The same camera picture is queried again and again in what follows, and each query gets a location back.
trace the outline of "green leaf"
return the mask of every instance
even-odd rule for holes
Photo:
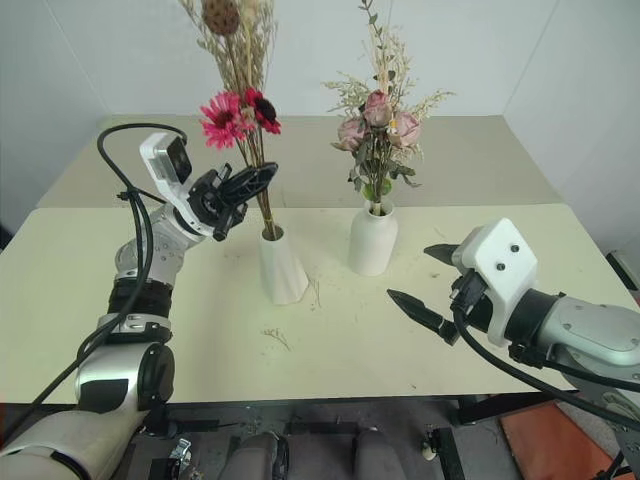
[[[362,142],[360,148],[358,148],[358,153],[356,154],[356,166],[364,163],[367,159],[367,155],[369,154],[369,142]]]
[[[365,200],[369,200],[370,202],[373,202],[373,188],[371,187],[370,183],[367,183],[364,186],[364,189],[362,190],[362,195],[364,196]]]
[[[380,194],[389,195],[389,192],[391,191],[392,188],[393,188],[393,184],[391,183],[391,180],[389,180],[388,178],[385,178],[384,183],[382,184],[382,192],[380,192]]]
[[[409,185],[411,188],[418,188],[421,186],[421,184],[415,183],[409,180],[409,177],[407,177],[405,174],[401,173],[400,175],[402,175],[402,179],[404,180],[404,183]]]
[[[398,175],[407,175],[412,177],[416,174],[416,171],[413,168],[394,162],[393,160],[389,161],[389,165],[389,176],[394,180],[398,178]]]

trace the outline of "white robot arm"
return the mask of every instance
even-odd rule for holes
[[[0,452],[7,480],[107,480],[147,414],[173,393],[174,359],[169,310],[185,252],[208,236],[224,240],[242,222],[246,201],[264,190],[277,171],[270,163],[231,177],[226,165],[189,179],[182,140],[154,134],[140,153],[169,203],[150,216],[153,257],[147,281],[126,318],[78,369],[76,409],[37,422]],[[136,240],[116,254],[117,274],[108,313],[113,320],[130,298],[138,275]]]
[[[434,245],[425,253],[456,267],[452,285],[455,324],[403,292],[389,290],[413,320],[449,344],[458,336],[485,360],[529,385],[600,414],[614,430],[624,457],[640,474],[640,314],[533,289],[537,260],[510,220],[476,228],[460,245]],[[518,362],[554,368],[588,402],[515,369],[486,351],[471,325]]]

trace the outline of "dried rose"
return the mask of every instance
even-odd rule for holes
[[[369,95],[364,105],[364,118],[373,127],[384,127],[391,121],[393,112],[389,97],[380,90]]]
[[[347,119],[338,127],[338,140],[340,143],[332,143],[338,150],[355,152],[360,147],[364,138],[362,120],[359,118]]]
[[[408,112],[399,112],[392,122],[391,133],[389,139],[391,144],[396,147],[411,147],[418,142],[420,137],[420,122]]]

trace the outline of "floor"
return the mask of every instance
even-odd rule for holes
[[[215,418],[217,432],[179,435],[193,443],[193,464],[204,479],[216,479],[233,445],[255,433],[283,432],[289,422],[357,423],[360,428],[378,427],[398,453],[408,480],[444,479],[438,459],[427,462],[419,445],[429,427],[449,426],[448,412],[453,401],[385,399],[368,402],[273,405],[261,407],[215,407],[193,411],[199,418]],[[501,427],[494,421],[454,430],[465,476],[468,480],[521,479],[505,442]],[[291,451],[290,480],[351,479],[351,434],[293,434],[288,436]],[[148,478],[151,461],[166,457],[177,443],[144,435],[138,436],[125,472],[118,480]]]

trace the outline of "flower stem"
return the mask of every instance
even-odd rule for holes
[[[236,145],[238,146],[238,150],[242,154],[242,158],[244,159],[244,164],[249,167],[249,160],[247,159],[247,150],[244,148],[244,145],[240,143],[240,141],[236,138]]]
[[[266,240],[274,241],[278,239],[276,231],[276,223],[273,220],[273,214],[271,213],[271,205],[269,203],[269,191],[263,190],[257,195],[258,206],[262,212],[262,219],[264,220],[264,229],[267,232]]]
[[[233,52],[233,48],[231,46],[231,38],[228,36],[224,37],[224,46],[227,49],[227,55],[229,55],[229,60],[231,61],[231,66],[233,67],[233,75],[236,78],[236,93],[238,95],[242,95],[245,89],[242,88],[242,84],[240,83],[240,75],[238,74],[238,68],[236,67],[235,55]]]

